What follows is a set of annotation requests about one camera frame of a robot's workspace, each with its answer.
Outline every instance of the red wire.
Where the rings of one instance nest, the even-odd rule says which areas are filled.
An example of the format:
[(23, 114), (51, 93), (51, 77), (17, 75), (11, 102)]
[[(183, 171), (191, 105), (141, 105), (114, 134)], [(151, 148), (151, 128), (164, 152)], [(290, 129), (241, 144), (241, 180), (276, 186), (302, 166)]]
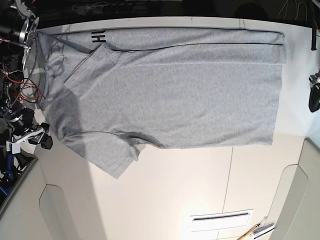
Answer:
[[(4, 65), (4, 64), (2, 64), (2, 69), (3, 69), (3, 73), (4, 73), (4, 75), (6, 76), (6, 78), (9, 79), (11, 82), (14, 82), (14, 83), (16, 83), (16, 84), (23, 84), (23, 83), (24, 83), (23, 81), (15, 81), (15, 80), (12, 80), (12, 79), (8, 76), (8, 74), (6, 73), (5, 65)], [(32, 86), (32, 87), (35, 87), (34, 84), (28, 83), (28, 82), (26, 83), (26, 85), (30, 85), (30, 86)]]
[(37, 100), (37, 97), (26, 97), (20, 94), (20, 97), (24, 100)]
[(45, 96), (42, 94), (42, 91), (40, 90), (40, 88), (39, 88), (37, 85), (34, 85), (34, 86), (35, 86), (35, 88), (37, 89), (38, 94), (40, 94), (41, 97), (43, 97), (44, 99), (46, 99)]

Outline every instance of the table surface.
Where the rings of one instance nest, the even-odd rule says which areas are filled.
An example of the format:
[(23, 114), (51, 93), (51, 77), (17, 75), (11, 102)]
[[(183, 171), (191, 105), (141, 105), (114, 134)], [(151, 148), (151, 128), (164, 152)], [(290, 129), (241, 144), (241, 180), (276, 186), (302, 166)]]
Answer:
[[(139, 161), (116, 180), (54, 138), (50, 151), (41, 148), (35, 151), (46, 184), (57, 185), (63, 190), (82, 240), (92, 236), (102, 240), (197, 239), (199, 235), (189, 232), (189, 216), (248, 209), (253, 209), (248, 226), (251, 228), (269, 214), (282, 174), (288, 166), (298, 163), (305, 137), (320, 144), (317, 139), (320, 113), (311, 113), (308, 109), (308, 78), (318, 71), (320, 64), (318, 51), (311, 51), (311, 29), (234, 18), (151, 17), (76, 23), (41, 31), (58, 34), (133, 27), (283, 32), (287, 61), (282, 69), (273, 145), (195, 149), (159, 149), (146, 145)], [(40, 122), (44, 120), (40, 111), (36, 112), (36, 118)], [(290, 185), (290, 181), (281, 185), (284, 193)], [(39, 197), (34, 194), (34, 201), (39, 203)], [(278, 206), (268, 221), (276, 222), (280, 212)], [(209, 231), (202, 237), (235, 240), (245, 231), (246, 228)], [(18, 237), (23, 231), (13, 234)], [(8, 237), (5, 229), (0, 231), (2, 235)]]

